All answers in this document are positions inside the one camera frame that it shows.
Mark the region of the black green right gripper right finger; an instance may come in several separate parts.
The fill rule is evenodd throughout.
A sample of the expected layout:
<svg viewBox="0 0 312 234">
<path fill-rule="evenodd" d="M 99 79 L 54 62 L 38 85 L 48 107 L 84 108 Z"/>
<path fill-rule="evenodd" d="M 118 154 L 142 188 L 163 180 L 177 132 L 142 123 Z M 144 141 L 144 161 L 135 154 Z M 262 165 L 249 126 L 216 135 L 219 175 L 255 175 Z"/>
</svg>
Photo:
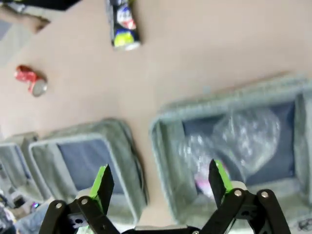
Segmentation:
<svg viewBox="0 0 312 234">
<path fill-rule="evenodd" d="M 232 185 L 222 163 L 209 164 L 209 183 L 217 210 L 201 229 L 203 234 L 226 234 L 236 220 L 246 220 L 255 234 L 289 234 L 290 228 L 272 190 L 256 194 Z"/>
</svg>

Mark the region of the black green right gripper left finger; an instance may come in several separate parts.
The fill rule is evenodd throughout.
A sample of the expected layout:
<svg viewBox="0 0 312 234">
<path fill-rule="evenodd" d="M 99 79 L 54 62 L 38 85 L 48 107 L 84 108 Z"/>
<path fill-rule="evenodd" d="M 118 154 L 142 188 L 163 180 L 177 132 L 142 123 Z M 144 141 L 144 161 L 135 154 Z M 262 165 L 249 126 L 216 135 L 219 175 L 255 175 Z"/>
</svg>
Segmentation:
<svg viewBox="0 0 312 234">
<path fill-rule="evenodd" d="M 117 229 L 107 217 L 114 180 L 109 165 L 101 166 L 91 187 L 84 195 L 67 204 L 63 200 L 50 203 L 41 225 L 42 234 L 76 234 L 89 227 L 95 234 L 116 234 Z"/>
</svg>

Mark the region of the person's right hand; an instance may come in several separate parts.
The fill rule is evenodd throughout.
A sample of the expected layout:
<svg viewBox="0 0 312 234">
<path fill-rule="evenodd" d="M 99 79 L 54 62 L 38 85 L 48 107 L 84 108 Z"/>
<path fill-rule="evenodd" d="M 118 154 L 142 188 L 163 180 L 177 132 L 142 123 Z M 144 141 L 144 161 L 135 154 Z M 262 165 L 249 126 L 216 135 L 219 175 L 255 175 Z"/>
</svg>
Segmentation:
<svg viewBox="0 0 312 234">
<path fill-rule="evenodd" d="M 18 15 L 17 21 L 32 33 L 38 33 L 50 23 L 48 19 L 28 14 Z"/>
</svg>

